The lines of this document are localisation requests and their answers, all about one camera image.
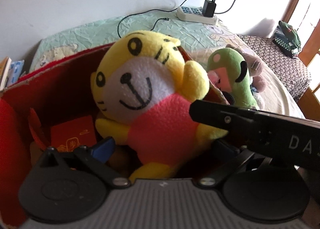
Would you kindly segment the yellow tiger plush toy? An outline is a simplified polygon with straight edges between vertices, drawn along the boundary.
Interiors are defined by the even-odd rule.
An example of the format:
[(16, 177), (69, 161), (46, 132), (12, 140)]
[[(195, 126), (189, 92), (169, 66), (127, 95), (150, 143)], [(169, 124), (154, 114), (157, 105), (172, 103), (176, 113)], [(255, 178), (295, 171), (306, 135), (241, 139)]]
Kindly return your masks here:
[(172, 177), (226, 131), (191, 119), (189, 108), (210, 89), (205, 69), (184, 60), (180, 40), (138, 30), (116, 41), (91, 74), (102, 137), (133, 149), (141, 166), (130, 180)]

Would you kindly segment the dusty pink plush toy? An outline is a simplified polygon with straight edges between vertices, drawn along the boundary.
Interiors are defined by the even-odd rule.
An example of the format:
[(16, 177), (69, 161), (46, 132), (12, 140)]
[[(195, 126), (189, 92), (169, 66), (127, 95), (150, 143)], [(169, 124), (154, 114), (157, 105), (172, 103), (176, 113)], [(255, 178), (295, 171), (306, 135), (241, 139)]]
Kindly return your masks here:
[(226, 47), (236, 50), (244, 57), (251, 78), (251, 85), (254, 87), (255, 92), (263, 92), (266, 88), (266, 81), (261, 75), (264, 70), (263, 61), (259, 57), (246, 53), (234, 45), (228, 44)]

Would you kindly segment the green plush toy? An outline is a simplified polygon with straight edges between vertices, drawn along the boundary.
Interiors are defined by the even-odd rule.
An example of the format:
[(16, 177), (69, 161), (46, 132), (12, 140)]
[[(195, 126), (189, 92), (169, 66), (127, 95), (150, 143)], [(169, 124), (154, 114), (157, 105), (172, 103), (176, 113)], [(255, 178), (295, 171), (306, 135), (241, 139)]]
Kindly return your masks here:
[(216, 50), (208, 58), (207, 72), (230, 105), (259, 108), (251, 92), (247, 63), (238, 51), (230, 47)]

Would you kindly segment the red booklet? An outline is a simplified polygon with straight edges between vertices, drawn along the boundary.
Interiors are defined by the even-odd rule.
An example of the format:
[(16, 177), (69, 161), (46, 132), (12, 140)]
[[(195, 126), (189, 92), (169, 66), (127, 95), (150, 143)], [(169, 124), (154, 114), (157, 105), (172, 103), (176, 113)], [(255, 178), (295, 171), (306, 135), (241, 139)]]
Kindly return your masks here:
[(79, 117), (50, 128), (50, 145), (59, 152), (72, 152), (79, 146), (97, 143), (92, 116)]

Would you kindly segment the patterned knit blanket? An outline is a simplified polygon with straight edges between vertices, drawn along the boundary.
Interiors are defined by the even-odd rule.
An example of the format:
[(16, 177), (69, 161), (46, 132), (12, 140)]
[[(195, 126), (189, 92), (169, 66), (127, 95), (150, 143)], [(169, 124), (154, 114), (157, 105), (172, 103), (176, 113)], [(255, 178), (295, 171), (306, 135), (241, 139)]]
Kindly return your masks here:
[(267, 64), (298, 102), (311, 82), (311, 73), (304, 63), (299, 58), (285, 56), (271, 38), (250, 35), (239, 37)]

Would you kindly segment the red cardboard box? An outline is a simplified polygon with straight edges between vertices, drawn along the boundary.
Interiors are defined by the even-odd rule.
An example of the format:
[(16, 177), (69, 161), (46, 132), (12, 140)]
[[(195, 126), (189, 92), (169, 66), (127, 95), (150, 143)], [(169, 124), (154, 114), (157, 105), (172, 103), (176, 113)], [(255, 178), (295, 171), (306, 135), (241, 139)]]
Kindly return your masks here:
[(80, 52), (34, 71), (1, 94), (1, 222), (20, 228), (209, 228), (220, 200), (189, 179), (137, 179), (136, 152), (115, 143), (107, 163), (131, 182), (108, 189), (72, 152), (50, 145), (50, 128), (100, 116), (91, 91), (113, 44)]

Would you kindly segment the folded green clothes pile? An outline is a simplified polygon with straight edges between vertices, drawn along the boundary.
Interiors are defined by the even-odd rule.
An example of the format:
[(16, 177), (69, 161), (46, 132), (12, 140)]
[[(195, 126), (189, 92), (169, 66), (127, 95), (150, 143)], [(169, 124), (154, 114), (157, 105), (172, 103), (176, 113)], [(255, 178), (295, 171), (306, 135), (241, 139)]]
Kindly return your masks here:
[(281, 20), (274, 31), (272, 41), (285, 56), (292, 59), (296, 59), (302, 50), (297, 31), (291, 25)]

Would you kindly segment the cartoon bear bed sheet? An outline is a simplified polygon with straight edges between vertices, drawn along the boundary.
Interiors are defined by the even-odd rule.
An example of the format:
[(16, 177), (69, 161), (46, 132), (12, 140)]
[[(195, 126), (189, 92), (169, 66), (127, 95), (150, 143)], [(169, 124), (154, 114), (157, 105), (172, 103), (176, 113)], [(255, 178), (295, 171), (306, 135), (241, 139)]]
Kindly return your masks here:
[(221, 21), (216, 25), (207, 25), (181, 21), (174, 12), (150, 12), (131, 16), (124, 22), (120, 22), (120, 18), (99, 20), (44, 38), (40, 41), (29, 70), (34, 71), (54, 60), (115, 42), (126, 33), (151, 28), (180, 39), (182, 48), (203, 67), (207, 66), (208, 57), (215, 50), (228, 44), (257, 55)]

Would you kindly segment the brown cardboard book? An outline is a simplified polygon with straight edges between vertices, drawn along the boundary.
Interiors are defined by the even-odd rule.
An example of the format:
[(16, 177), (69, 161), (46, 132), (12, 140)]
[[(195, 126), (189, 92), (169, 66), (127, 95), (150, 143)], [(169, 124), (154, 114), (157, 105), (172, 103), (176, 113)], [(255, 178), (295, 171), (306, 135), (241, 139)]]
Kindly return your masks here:
[(5, 57), (0, 63), (0, 90), (2, 91), (7, 83), (8, 73), (11, 65), (11, 59)]

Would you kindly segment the white power strip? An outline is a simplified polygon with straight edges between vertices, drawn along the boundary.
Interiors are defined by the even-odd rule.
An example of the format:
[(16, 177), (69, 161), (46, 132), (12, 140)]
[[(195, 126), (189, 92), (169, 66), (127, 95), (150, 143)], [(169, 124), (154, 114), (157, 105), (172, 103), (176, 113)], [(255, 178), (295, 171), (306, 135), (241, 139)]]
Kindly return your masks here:
[(218, 23), (217, 16), (205, 17), (202, 15), (202, 7), (185, 7), (180, 6), (176, 11), (177, 17), (182, 21), (196, 22), (207, 25), (216, 25)]

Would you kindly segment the black charger plug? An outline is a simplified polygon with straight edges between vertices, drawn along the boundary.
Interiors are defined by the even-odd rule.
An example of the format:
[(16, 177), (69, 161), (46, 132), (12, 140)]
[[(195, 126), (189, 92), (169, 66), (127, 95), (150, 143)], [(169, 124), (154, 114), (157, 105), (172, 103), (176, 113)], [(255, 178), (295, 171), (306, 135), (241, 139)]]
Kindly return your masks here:
[(202, 15), (207, 18), (212, 18), (214, 16), (215, 9), (215, 0), (205, 0), (202, 9)]

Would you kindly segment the wooden window frame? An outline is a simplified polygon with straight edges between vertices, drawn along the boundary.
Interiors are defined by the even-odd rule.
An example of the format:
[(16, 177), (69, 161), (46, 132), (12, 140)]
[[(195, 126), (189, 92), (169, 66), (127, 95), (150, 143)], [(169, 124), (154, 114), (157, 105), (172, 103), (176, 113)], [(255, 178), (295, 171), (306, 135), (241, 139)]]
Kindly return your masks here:
[(319, 120), (319, 0), (289, 0), (281, 18), (298, 32), (302, 50), (298, 58), (311, 81), (298, 101), (306, 118)]

